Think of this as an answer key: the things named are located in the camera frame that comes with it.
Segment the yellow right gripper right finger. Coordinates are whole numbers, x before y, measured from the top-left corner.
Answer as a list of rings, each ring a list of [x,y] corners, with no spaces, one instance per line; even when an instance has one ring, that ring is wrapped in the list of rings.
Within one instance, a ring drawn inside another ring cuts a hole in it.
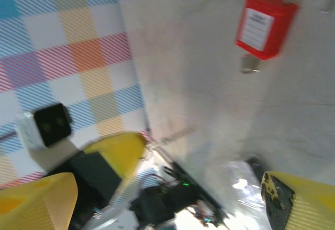
[[[334,229],[334,186],[267,171],[261,196],[272,229]]]

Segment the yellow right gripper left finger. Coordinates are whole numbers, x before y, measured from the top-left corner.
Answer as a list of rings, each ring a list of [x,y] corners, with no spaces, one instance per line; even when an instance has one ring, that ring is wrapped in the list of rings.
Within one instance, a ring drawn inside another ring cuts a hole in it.
[[[70,172],[1,191],[1,229],[68,229],[78,196]]]

